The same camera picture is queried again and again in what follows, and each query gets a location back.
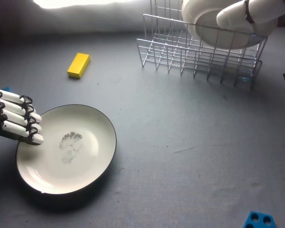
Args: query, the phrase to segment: gray tablecloth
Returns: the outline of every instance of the gray tablecloth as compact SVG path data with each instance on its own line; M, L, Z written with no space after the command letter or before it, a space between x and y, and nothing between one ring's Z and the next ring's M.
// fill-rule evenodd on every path
M15 168L17 142L0 137L0 228L240 228L252 210L285 228L285 28L269 38L255 90L165 66L141 67L141 34L31 37L0 44L0 86L38 113L85 104L105 113L118 146L84 206L32 202ZM91 55L80 80L67 68Z

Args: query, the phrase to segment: blue plastic piece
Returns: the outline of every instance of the blue plastic piece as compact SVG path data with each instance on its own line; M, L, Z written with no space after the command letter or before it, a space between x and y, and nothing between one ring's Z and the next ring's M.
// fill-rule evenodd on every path
M243 228L276 228L276 224L271 215L252 211Z
M10 89L9 87L4 87L4 88L2 88L1 90L4 90L4 91L6 91L6 92L11 92L11 89Z

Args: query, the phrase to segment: yellow block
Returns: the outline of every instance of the yellow block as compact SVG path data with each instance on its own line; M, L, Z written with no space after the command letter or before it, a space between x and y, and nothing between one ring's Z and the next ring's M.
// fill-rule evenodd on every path
M77 53L72 64L67 70L69 77L81 78L87 64L90 61L90 56L87 54Z

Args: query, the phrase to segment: wire basket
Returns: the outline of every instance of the wire basket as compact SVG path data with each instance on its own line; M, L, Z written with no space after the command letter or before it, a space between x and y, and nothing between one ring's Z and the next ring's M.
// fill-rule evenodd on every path
M253 34L235 32L225 29L200 26L182 21L180 0L150 0L151 14L143 15L145 39L137 39L137 47L141 64L146 62L165 65L170 71L171 67L180 68L180 74L184 70L190 70L195 77L197 72L210 76L219 76L220 83L226 75L234 78L234 85L241 79L250 82L253 88L257 74L262 66L260 56L267 42L267 37L262 37L260 43L253 47L243 49L231 49L236 34L258 36ZM200 26L217 31L228 31L233 34L230 49L220 49L207 45L201 37L192 36L188 32L188 26Z

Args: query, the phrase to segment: white plate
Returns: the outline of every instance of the white plate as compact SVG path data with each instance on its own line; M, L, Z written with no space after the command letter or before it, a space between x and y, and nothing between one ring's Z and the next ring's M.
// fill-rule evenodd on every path
M77 191L95 181L116 150L115 129L97 109L71 104L42 114L39 146L20 142L17 167L32 188L48 194Z
M183 21L187 23L210 26L218 28L217 14L224 8L239 2L239 0L185 0L181 8ZM236 33L233 40L233 32L220 30L218 40L216 39L218 30L201 26L189 25L188 31L192 36L202 37L202 40L210 46L222 49L248 48L260 43L277 26L277 19L259 24L255 31L243 30L241 32L255 33L261 36L250 36Z

